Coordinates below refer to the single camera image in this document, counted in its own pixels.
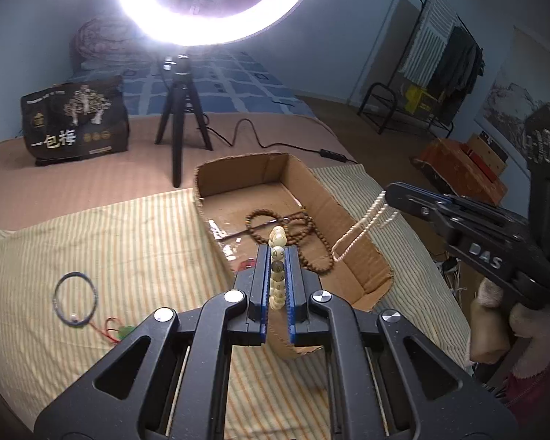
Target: brown bead necklace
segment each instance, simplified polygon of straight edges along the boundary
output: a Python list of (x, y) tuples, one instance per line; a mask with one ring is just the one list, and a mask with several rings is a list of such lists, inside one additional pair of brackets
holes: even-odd
[[(258, 244), (268, 245), (269, 240), (259, 235), (256, 232), (255, 228), (250, 224), (255, 217), (261, 215), (270, 216), (271, 218), (277, 220), (278, 224), (283, 226), (283, 230), (285, 231), (285, 236), (287, 238), (287, 244), (297, 246), (297, 255), (300, 259), (301, 266), (309, 271), (317, 273), (318, 275), (325, 275), (332, 270), (332, 268), (334, 267), (334, 258), (332, 257), (332, 250), (330, 248), (330, 245), (326, 241), (326, 238), (324, 238), (324, 235), (320, 233), (320, 230), (318, 230), (317, 226), (315, 226), (314, 220), (312, 220), (312, 217), (308, 215), (308, 213), (305, 211), (305, 208), (302, 207), (300, 213), (296, 213), (288, 217), (282, 217), (278, 213), (267, 209), (254, 210), (249, 215), (247, 215), (247, 217), (245, 218), (245, 226), (247, 231), (249, 232), (249, 235), (251, 235)], [(305, 224), (305, 228), (297, 233), (292, 234), (289, 230), (289, 223), (294, 220), (303, 221)], [(314, 266), (314, 264), (309, 262), (301, 252), (300, 241), (302, 241), (306, 236), (311, 235), (312, 233), (314, 233), (314, 235), (318, 237), (318, 239), (322, 242), (322, 245), (324, 245), (324, 248), (326, 249), (329, 260), (329, 264), (326, 267)]]

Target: yellow striped fabric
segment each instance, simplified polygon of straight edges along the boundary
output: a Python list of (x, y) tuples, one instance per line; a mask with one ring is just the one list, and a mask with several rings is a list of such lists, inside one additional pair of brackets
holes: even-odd
[[(355, 220), (360, 220), (382, 191), (362, 165), (313, 172)], [(374, 311), (388, 307), (401, 311), (459, 366), (464, 366), (469, 324), (418, 235), (399, 215), (387, 227), (371, 230), (369, 236), (393, 269), (391, 290)]]
[[(380, 190), (359, 167), (315, 173), (356, 219)], [(192, 197), (191, 189), (169, 192), (0, 231), (0, 392), (29, 428), (110, 349), (93, 329), (72, 329), (57, 319), (51, 298), (61, 276), (79, 271), (92, 278), (100, 327), (108, 316), (137, 325), (163, 305), (178, 312), (199, 307), (232, 285)], [(415, 233), (399, 218), (386, 232), (373, 233), (373, 241), (395, 270), (384, 305), (402, 310), (462, 359), (468, 326)], [(89, 310), (82, 283), (66, 286), (61, 299), (67, 314)], [(282, 361), (268, 346), (235, 347), (225, 438), (328, 438), (325, 373), (321, 351)]]

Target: glowing white ring light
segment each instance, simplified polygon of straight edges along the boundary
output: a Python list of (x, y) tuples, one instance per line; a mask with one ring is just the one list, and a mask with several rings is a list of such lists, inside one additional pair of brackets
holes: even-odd
[(120, 0), (124, 11), (152, 38), (181, 46), (221, 44), (264, 30), (291, 11), (300, 0), (261, 0), (223, 18), (170, 11), (157, 0)]

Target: brown blanket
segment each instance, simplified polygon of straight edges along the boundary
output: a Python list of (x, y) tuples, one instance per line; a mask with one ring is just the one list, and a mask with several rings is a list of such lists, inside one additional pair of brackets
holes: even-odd
[[(251, 119), (263, 145), (285, 142), (313, 150), (324, 148), (350, 157), (320, 121), (283, 114), (209, 114), (210, 127), (232, 140), (242, 117)], [(174, 190), (171, 183), (171, 124), (164, 143), (154, 145), (158, 117), (131, 119), (128, 152), (96, 159), (35, 167), (22, 139), (0, 143), (0, 229), (19, 230), (57, 216)], [(186, 117), (182, 188), (193, 186), (194, 170), (203, 162), (246, 153), (289, 152), (311, 168), (338, 165), (318, 154), (275, 146), (263, 150), (249, 124), (239, 129), (229, 148), (210, 134), (214, 150), (203, 148), (193, 116)]]

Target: blue checkered bedsheet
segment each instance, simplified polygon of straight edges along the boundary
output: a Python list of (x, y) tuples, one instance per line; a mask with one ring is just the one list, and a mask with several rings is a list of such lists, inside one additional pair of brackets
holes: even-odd
[[(206, 113), (279, 113), (314, 117), (309, 106), (250, 55), (222, 49), (211, 56), (191, 58), (194, 83)], [(157, 64), (80, 71), (70, 82), (104, 79), (121, 75), (122, 92), (132, 116), (160, 114), (167, 89)]]

